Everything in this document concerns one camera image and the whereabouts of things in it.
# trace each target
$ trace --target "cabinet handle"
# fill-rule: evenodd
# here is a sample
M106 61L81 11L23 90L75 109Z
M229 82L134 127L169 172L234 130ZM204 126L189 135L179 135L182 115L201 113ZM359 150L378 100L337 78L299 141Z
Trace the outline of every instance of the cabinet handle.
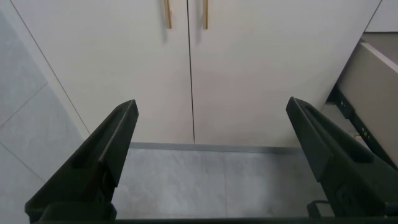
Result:
M164 4L164 15L166 17L166 28L171 29L172 28L172 19L171 19L171 13L170 13L169 0L163 0L163 4Z
M203 0L203 28L208 29L209 28L209 1L208 0Z

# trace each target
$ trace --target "gray tile floor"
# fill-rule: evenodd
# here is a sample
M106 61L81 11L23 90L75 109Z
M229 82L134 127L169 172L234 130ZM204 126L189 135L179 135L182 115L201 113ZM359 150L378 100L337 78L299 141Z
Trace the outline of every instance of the gray tile floor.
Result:
M113 197L121 218L307 217L326 199L303 152L131 149Z

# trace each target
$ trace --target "white cabinet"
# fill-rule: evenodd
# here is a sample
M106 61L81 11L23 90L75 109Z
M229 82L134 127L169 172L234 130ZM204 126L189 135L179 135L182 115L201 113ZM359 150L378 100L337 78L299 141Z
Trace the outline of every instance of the white cabinet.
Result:
M398 32L398 1L382 0L366 32Z
M298 146L289 97L321 108L380 3L12 2L89 131L134 98L133 141L255 146Z
M195 142L298 146L289 97L321 109L379 2L189 0Z
M12 2L90 132L135 99L133 141L193 143L186 1Z

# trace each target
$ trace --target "floor tile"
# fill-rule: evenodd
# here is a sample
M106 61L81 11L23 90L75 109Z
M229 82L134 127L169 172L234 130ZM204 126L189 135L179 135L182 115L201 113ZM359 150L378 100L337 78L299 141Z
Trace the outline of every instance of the floor tile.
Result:
M44 180L58 170L82 141L48 85L0 128L0 142Z
M44 184L33 172L0 145L1 223L29 223L25 203Z
M325 199L302 152L225 154L228 217L307 217Z
M46 80L0 13L0 125L42 87Z
M123 214L224 217L224 188L220 152L131 149L113 203Z

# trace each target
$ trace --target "wall tile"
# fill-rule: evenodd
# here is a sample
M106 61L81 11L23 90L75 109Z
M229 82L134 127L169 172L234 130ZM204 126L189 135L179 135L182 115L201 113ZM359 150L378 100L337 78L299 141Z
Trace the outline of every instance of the wall tile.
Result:
M0 125L45 83L24 44L0 13Z
M44 182L0 145L1 223L29 223L25 203Z
M83 140L46 85L0 128L0 142L48 180Z

